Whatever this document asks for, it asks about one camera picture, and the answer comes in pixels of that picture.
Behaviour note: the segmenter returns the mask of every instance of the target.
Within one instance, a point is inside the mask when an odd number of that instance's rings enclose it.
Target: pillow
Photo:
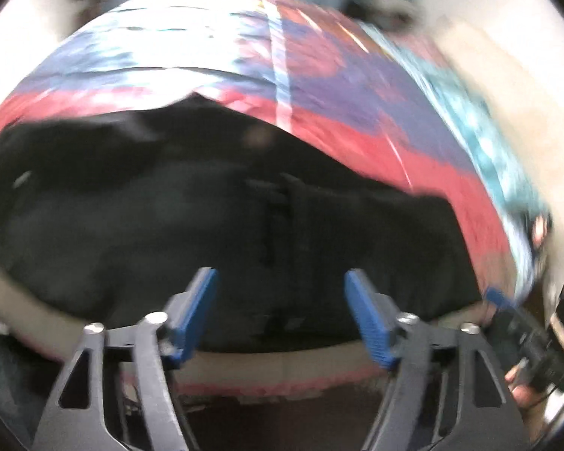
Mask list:
[[[564,280],[564,110],[518,60],[484,32],[463,21],[444,21],[432,38],[473,90],[483,95],[502,133],[549,204],[550,280],[546,309],[553,311]]]

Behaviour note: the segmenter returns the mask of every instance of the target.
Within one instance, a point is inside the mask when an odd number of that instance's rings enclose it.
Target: teal fabric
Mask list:
[[[451,69],[392,43],[373,25],[361,26],[410,74],[470,156],[508,236],[518,271],[515,298],[524,300],[533,282],[533,256],[522,215],[547,215],[548,208],[493,121],[487,104]]]

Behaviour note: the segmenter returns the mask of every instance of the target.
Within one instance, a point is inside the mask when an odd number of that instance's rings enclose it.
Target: bolt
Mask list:
[[[464,322],[462,324],[461,331],[466,334],[480,334],[481,328],[472,322]]]
[[[402,324],[414,325],[417,324],[420,318],[417,315],[410,314],[409,312],[401,312],[397,315],[397,321]]]
[[[144,320],[149,324],[162,324],[167,320],[165,312],[152,312],[144,317]]]
[[[86,325],[83,328],[83,331],[86,334],[100,334],[102,331],[105,330],[105,326],[103,326],[100,322],[94,322],[92,324]]]

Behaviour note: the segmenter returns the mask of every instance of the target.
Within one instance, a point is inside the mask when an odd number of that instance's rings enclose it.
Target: black cloth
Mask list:
[[[220,272],[208,351],[358,339],[351,268],[425,320],[480,300],[446,200],[362,177],[199,95],[1,133],[0,268],[39,300],[130,325],[201,266]]]

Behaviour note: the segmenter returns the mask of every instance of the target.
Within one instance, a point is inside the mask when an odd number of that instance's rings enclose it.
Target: white wall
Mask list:
[[[83,3],[10,0],[0,12],[0,103],[75,30]]]
[[[415,0],[425,25],[460,17],[484,30],[549,92],[564,110],[564,19],[550,0]]]

